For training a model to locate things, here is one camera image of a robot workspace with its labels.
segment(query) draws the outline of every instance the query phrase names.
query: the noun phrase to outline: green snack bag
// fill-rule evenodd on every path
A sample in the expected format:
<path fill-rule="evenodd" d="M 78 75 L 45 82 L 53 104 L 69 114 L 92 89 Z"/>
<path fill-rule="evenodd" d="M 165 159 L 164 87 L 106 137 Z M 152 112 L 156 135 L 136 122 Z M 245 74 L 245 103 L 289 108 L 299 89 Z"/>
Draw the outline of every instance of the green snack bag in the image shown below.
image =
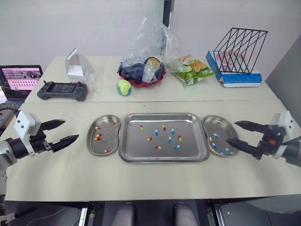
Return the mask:
<path fill-rule="evenodd" d="M 183 56 L 166 64 L 167 68 L 171 68 L 179 79 L 185 85 L 193 85 L 203 78 L 212 77 L 215 73 L 203 62 L 191 55 Z"/>

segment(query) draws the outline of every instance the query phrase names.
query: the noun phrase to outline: laptop keyboard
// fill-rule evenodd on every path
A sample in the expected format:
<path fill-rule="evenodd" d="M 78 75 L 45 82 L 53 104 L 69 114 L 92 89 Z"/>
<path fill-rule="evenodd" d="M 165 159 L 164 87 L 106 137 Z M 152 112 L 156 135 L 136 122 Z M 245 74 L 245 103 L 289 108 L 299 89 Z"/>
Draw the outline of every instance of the laptop keyboard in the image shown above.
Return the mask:
<path fill-rule="evenodd" d="M 5 103 L 0 104 L 0 108 L 11 107 L 11 108 L 19 109 L 22 104 L 23 104 L 23 102 L 14 102 L 14 101 L 8 100 Z"/>

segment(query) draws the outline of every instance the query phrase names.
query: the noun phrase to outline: black wire file holder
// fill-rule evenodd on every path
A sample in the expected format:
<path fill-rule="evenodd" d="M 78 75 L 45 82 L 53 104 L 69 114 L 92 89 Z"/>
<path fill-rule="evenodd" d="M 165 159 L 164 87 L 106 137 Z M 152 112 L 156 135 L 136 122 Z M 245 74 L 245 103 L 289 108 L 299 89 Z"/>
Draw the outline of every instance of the black wire file holder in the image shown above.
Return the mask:
<path fill-rule="evenodd" d="M 219 70 L 252 73 L 267 33 L 254 29 L 231 28 L 213 52 Z"/>

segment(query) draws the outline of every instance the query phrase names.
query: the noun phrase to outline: white table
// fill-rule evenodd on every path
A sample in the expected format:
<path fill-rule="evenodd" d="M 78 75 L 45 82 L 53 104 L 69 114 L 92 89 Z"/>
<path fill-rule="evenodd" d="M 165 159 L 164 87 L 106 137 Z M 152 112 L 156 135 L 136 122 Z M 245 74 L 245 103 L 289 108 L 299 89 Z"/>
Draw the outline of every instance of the white table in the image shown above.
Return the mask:
<path fill-rule="evenodd" d="M 46 131 L 48 142 L 79 134 L 71 146 L 57 153 L 25 157 L 8 169 L 7 200 L 88 201 L 238 198 L 301 193 L 301 168 L 283 158 L 263 156 L 260 161 L 240 152 L 233 158 L 211 155 L 204 163 L 131 164 L 118 153 L 106 157 L 90 154 L 86 135 L 92 121 L 104 114 L 120 119 L 129 113 L 191 112 L 200 119 L 220 115 L 231 123 L 250 120 L 269 123 L 273 113 L 284 112 L 279 100 L 123 102 L 123 103 L 27 103 L 23 111 L 41 121 L 64 119 L 66 123 Z M 11 126 L 1 139 L 16 138 Z M 237 126 L 239 138 L 256 145 L 261 134 Z M 294 135 L 301 134 L 295 127 Z"/>
<path fill-rule="evenodd" d="M 224 88 L 215 77 L 206 78 L 192 86 L 184 86 L 173 74 L 167 73 L 162 82 L 151 87 L 132 86 L 132 94 L 123 97 L 118 94 L 116 85 L 120 77 L 117 74 L 122 57 L 90 56 L 89 61 L 95 69 L 99 92 L 88 96 L 86 102 L 154 102 L 154 101 L 212 101 L 212 100 L 261 100 L 277 99 L 268 85 L 260 87 Z M 70 82 L 65 71 L 65 57 L 56 57 L 44 72 L 41 80 L 27 97 L 26 103 L 76 102 L 74 99 L 50 98 L 42 100 L 36 93 L 44 85 L 43 80 Z"/>

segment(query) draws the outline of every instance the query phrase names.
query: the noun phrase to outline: red plastic basket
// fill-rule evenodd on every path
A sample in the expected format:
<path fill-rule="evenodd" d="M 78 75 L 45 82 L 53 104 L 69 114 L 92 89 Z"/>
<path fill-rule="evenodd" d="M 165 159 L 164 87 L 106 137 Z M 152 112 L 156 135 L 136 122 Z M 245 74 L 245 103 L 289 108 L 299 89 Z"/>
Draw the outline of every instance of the red plastic basket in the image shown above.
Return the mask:
<path fill-rule="evenodd" d="M 121 78 L 123 78 L 123 79 L 129 81 L 132 85 L 134 85 L 134 86 L 136 86 L 136 87 L 148 87 L 148 86 L 154 85 L 154 84 L 156 84 L 156 83 L 162 81 L 165 74 L 166 74 L 166 72 L 165 72 L 165 69 L 164 69 L 164 70 L 163 70 L 163 73 L 161 74 L 161 78 L 159 78 L 157 81 L 154 81 L 154 82 L 152 82 L 152 83 L 147 83 L 147 82 L 137 83 L 137 82 L 135 82 L 135 81 L 133 81 L 133 80 L 127 79 L 126 77 L 124 77 L 124 76 L 119 72 L 119 76 L 120 76 Z"/>

